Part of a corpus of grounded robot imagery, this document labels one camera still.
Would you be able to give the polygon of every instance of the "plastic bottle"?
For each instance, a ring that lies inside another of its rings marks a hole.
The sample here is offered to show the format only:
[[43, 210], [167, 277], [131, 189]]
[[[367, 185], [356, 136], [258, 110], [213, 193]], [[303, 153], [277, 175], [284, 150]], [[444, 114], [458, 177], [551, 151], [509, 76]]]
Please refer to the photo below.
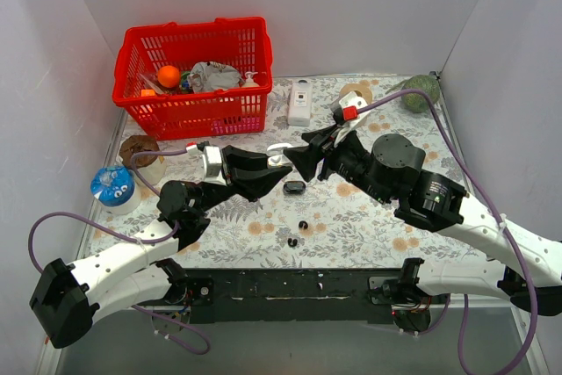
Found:
[[246, 72], [246, 82], [242, 85], [242, 88], [253, 88], [259, 87], [260, 84], [254, 81], [254, 75], [257, 75], [257, 72]]

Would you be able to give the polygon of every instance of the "cable tie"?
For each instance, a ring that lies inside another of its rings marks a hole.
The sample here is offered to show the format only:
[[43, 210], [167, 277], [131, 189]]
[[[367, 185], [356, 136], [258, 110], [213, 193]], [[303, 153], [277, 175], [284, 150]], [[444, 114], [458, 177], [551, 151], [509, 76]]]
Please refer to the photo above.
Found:
[[134, 238], [136, 239], [137, 243], [139, 244], [139, 246], [142, 248], [142, 250], [144, 251], [144, 257], [146, 260], [146, 266], [143, 268], [143, 270], [145, 270], [146, 268], [148, 268], [150, 266], [150, 259], [148, 258], [148, 251], [147, 251], [147, 246], [142, 242], [142, 239], [138, 236], [134, 236]]
[[500, 214], [500, 217], [501, 217], [501, 222], [498, 223], [498, 226], [500, 227], [499, 234], [503, 234], [503, 231], [508, 226], [508, 223], [506, 223], [506, 214]]

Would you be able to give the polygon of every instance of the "red clip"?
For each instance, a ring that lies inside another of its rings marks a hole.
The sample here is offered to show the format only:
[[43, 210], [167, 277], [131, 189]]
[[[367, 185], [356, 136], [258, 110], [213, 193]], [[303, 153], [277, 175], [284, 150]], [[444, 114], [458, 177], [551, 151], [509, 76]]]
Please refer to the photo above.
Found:
[[343, 120], [353, 120], [356, 119], [357, 116], [359, 116], [359, 113], [357, 113], [357, 108], [354, 105], [343, 109]]

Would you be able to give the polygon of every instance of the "blue bottle cap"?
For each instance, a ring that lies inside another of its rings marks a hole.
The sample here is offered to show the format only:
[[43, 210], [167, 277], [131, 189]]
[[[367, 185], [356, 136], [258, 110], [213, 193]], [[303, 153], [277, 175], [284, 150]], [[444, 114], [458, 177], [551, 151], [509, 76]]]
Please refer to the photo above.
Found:
[[133, 196], [134, 179], [123, 166], [104, 167], [92, 179], [90, 190], [104, 206], [121, 206]]

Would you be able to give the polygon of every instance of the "table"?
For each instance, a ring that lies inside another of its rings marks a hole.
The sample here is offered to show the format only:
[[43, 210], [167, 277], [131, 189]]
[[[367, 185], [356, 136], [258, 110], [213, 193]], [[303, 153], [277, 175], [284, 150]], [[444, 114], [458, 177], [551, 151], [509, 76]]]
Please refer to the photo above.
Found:
[[[338, 98], [346, 83], [361, 83], [371, 88], [378, 99], [397, 82], [408, 76], [313, 76], [313, 118], [311, 126], [288, 126], [287, 100], [291, 78], [277, 78], [269, 94], [267, 119], [262, 133], [220, 136], [209, 139], [214, 145], [232, 144], [238, 148], [265, 152], [278, 142], [304, 145], [303, 131], [332, 124], [329, 104]], [[447, 127], [443, 108], [437, 106]], [[447, 149], [430, 113], [413, 114], [399, 100], [375, 110], [367, 123], [358, 129], [364, 147], [384, 133], [400, 133], [427, 155], [424, 168], [442, 173], [463, 184], [460, 168]], [[127, 118], [119, 144], [130, 135], [143, 133]], [[161, 150], [178, 150], [186, 142], [160, 142]], [[170, 179], [199, 181], [203, 176], [200, 157], [181, 155], [166, 158], [168, 169], [158, 186]], [[301, 180], [294, 170], [289, 180]], [[96, 220], [120, 233], [132, 235], [142, 230], [158, 211], [157, 197], [141, 187], [142, 203], [125, 216], [100, 212]], [[431, 234], [404, 224], [393, 217], [395, 205], [382, 206], [355, 186], [333, 175], [326, 182], [316, 179], [307, 184], [302, 196], [284, 195], [282, 184], [256, 203], [234, 197], [209, 212], [211, 225], [198, 242], [172, 256], [186, 268], [375, 268], [400, 267], [405, 258], [421, 257], [434, 262], [476, 262], [483, 254], [454, 239]], [[299, 229], [299, 221], [308, 229]], [[299, 241], [296, 248], [287, 245], [291, 237]], [[90, 233], [83, 253], [93, 255], [116, 243], [100, 230]]]

